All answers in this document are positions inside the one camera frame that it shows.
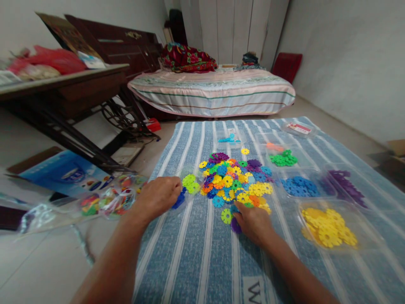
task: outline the red floral fabric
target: red floral fabric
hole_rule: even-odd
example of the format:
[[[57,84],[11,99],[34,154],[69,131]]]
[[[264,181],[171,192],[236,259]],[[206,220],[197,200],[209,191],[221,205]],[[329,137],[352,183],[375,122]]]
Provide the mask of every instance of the red floral fabric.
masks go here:
[[[207,53],[176,42],[168,43],[161,57],[165,65],[176,73],[206,73],[218,68],[215,59]]]

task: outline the blue striped mat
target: blue striped mat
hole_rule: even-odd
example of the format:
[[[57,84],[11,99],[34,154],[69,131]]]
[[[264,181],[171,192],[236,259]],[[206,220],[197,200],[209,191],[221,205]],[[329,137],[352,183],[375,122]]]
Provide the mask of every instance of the blue striped mat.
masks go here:
[[[306,117],[294,119],[308,125]],[[246,134],[249,158],[262,160],[257,133],[281,134],[284,119],[180,122],[163,151],[151,179],[175,175],[185,164],[198,164],[218,151],[216,134],[236,128]],[[312,139],[293,138],[314,168],[348,163],[367,177],[369,195],[395,206],[395,212],[366,214],[386,246],[336,255],[305,240],[296,205],[271,195],[271,220],[300,260],[342,303],[405,301],[405,195],[338,141],[319,130]],[[242,159],[240,150],[230,155]],[[197,194],[177,216],[162,215],[143,237],[136,271],[136,303],[289,303],[285,283],[265,254],[221,220],[222,209]]]

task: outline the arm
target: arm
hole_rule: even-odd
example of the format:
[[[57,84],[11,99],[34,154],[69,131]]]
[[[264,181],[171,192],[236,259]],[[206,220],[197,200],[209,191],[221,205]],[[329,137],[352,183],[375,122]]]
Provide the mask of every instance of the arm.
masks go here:
[[[233,215],[243,233],[272,259],[297,303],[339,303],[274,231],[265,210],[248,208],[240,202],[235,205],[240,213]]]
[[[142,235],[173,206],[181,189],[178,177],[158,177],[142,189],[71,303],[131,303]]]

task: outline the hand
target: hand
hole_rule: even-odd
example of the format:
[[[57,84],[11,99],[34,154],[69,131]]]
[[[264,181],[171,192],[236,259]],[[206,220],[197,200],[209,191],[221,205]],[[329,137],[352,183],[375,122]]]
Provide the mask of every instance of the hand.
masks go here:
[[[261,208],[248,208],[243,203],[236,201],[240,213],[233,216],[238,221],[243,233],[256,245],[263,248],[264,244],[271,239],[275,231],[271,225],[270,216]]]
[[[129,213],[148,225],[174,205],[182,189],[179,177],[158,177],[142,188]]]

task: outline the mattress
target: mattress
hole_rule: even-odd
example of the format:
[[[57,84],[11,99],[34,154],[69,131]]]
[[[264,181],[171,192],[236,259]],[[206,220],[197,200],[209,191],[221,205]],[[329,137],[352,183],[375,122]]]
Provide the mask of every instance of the mattress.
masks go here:
[[[264,70],[219,68],[203,74],[158,70],[135,77],[128,87],[161,111],[194,117],[276,114],[295,99],[289,82]]]

